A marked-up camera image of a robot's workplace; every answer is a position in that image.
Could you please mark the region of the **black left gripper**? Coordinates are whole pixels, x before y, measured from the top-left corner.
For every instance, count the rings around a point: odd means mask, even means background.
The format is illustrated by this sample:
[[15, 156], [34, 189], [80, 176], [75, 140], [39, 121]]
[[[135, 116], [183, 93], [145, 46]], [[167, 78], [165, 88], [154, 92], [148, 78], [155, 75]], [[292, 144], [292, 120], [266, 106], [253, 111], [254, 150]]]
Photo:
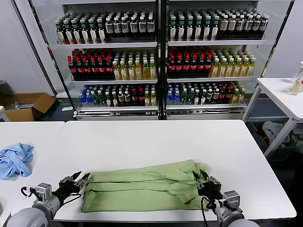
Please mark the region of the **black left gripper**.
[[[55, 191], [55, 196], [59, 199], [60, 203], [69, 203], [81, 197], [80, 191], [84, 187], [90, 173], [86, 173], [81, 179], [75, 181], [80, 174], [81, 171], [76, 172], [69, 177], [63, 178], [59, 182], [59, 188]], [[65, 202], [70, 196], [76, 196], [76, 198]]]

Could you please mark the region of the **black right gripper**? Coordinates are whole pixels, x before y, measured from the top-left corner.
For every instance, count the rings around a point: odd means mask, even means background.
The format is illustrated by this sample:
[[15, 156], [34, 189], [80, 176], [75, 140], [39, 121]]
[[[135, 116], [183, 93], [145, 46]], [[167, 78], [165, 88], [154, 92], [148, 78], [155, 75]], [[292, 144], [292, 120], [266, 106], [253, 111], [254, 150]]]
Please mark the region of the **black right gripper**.
[[194, 176], [194, 180], [196, 182], [196, 186], [198, 188], [198, 195], [199, 196], [206, 196], [206, 197], [222, 197], [221, 188], [222, 184], [214, 177], [209, 177], [207, 172], [200, 169], [200, 175], [205, 180], [204, 183], [200, 182], [200, 176], [192, 171]]

